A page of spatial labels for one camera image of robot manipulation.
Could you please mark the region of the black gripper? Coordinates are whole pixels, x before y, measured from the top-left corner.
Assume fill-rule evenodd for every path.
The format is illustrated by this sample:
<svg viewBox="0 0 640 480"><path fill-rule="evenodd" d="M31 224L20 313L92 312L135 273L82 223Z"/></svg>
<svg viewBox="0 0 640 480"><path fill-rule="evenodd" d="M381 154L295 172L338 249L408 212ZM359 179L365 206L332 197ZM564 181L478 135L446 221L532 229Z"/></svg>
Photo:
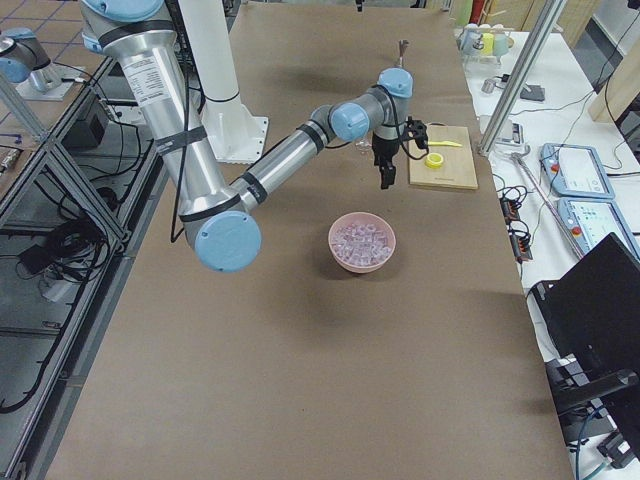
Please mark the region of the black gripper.
<svg viewBox="0 0 640 480"><path fill-rule="evenodd" d="M384 139L378 135L372 137L374 165L380 174L380 188L389 189L395 184L396 167L393 158L400 149L400 142L395 139Z"/></svg>

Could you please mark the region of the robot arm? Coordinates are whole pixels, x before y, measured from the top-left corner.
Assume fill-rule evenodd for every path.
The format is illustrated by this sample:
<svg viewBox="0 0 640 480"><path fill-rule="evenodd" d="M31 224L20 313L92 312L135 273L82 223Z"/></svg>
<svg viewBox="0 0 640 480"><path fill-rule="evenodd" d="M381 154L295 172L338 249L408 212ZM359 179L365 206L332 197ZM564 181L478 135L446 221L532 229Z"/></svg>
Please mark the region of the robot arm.
<svg viewBox="0 0 640 480"><path fill-rule="evenodd" d="M1 31L1 72L25 100L61 102L70 89L35 33L26 27Z"/></svg>
<svg viewBox="0 0 640 480"><path fill-rule="evenodd" d="M182 1L175 23L162 1L84 1L86 47L115 59L176 186L175 213L200 262L236 272L258 255L251 216L275 189L335 139L373 139L383 186L408 139L411 74L382 71L358 98L315 109L271 148L268 119L242 103L227 21L218 1Z"/></svg>

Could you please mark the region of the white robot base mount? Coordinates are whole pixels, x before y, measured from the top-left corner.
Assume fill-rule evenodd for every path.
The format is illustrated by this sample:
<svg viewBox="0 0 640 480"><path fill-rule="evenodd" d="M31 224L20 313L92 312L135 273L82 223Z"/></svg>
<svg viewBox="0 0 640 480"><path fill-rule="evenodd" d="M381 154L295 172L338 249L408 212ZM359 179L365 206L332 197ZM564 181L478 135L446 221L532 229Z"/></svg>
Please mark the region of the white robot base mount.
<svg viewBox="0 0 640 480"><path fill-rule="evenodd" d="M220 1L183 0L179 9L205 104L202 123L218 161L250 164L263 154L269 119L244 105Z"/></svg>

